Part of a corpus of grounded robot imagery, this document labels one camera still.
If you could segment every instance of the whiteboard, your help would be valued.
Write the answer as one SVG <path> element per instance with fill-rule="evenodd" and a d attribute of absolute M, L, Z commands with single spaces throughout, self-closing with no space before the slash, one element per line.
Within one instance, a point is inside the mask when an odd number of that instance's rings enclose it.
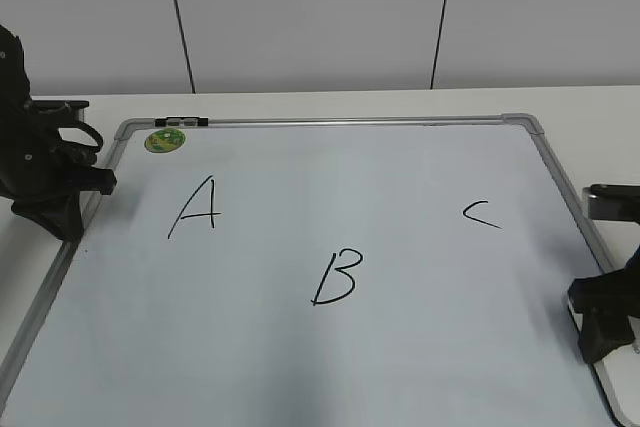
<path fill-rule="evenodd" d="M 286 125 L 119 144 L 3 426 L 610 425 L 535 135 Z"/>

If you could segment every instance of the table surface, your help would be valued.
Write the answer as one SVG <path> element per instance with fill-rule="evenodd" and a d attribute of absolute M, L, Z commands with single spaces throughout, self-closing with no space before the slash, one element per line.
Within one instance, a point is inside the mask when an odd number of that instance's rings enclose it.
<path fill-rule="evenodd" d="M 469 116 L 522 112 L 538 118 L 576 189 L 593 183 L 640 184 L 640 86 L 369 91 L 269 94 L 176 94 L 75 97 L 91 106 L 85 121 L 113 139 L 133 117 L 213 119 Z M 108 149 L 100 154 L 101 162 Z M 60 242 L 10 212 L 0 199 L 0 358 L 4 358 Z M 633 224 L 598 223 L 622 266 L 640 240 Z"/>

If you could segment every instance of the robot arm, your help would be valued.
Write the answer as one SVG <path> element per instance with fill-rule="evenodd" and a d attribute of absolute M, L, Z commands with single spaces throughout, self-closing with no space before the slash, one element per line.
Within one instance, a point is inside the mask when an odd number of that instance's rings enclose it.
<path fill-rule="evenodd" d="M 85 101 L 31 99 L 18 37 L 0 26 L 0 196 L 12 199 L 11 210 L 61 240 L 82 237 L 81 191 L 111 194 L 113 171 L 92 165 L 104 142 L 77 120 Z M 75 128 L 95 145 L 62 139 L 58 129 Z"/>
<path fill-rule="evenodd" d="M 584 195 L 591 219 L 640 222 L 640 187 L 595 184 Z M 640 318 L 640 248 L 621 270 L 574 280 L 568 294 L 574 312 L 582 314 L 578 347 L 587 364 L 633 344 L 629 317 Z"/>

